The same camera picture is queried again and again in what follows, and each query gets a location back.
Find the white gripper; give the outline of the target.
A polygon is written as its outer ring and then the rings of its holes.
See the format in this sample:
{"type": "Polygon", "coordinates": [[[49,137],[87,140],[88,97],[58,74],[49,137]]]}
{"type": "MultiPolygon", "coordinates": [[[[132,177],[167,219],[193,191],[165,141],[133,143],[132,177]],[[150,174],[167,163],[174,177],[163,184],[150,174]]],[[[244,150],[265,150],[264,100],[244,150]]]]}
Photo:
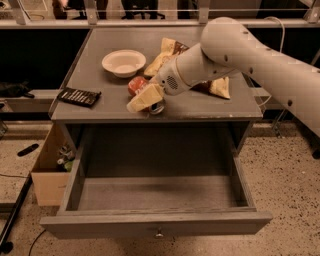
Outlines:
{"type": "Polygon", "coordinates": [[[127,104],[127,110],[135,113],[149,108],[163,99],[164,92],[167,95],[176,96],[190,90],[188,73],[189,65],[183,64],[179,57],[167,61],[151,79],[152,83],[146,84],[130,100],[127,104]]]}

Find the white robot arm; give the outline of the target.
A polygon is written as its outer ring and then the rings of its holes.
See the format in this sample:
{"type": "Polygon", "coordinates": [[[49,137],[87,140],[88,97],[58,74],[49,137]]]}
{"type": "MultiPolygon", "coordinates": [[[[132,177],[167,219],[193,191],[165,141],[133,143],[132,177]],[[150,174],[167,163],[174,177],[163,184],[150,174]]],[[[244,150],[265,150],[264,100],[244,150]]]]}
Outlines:
{"type": "Polygon", "coordinates": [[[238,21],[216,18],[204,27],[200,42],[167,61],[127,104],[139,112],[165,95],[181,94],[195,85],[238,70],[320,136],[320,71],[262,44],[238,21]]]}

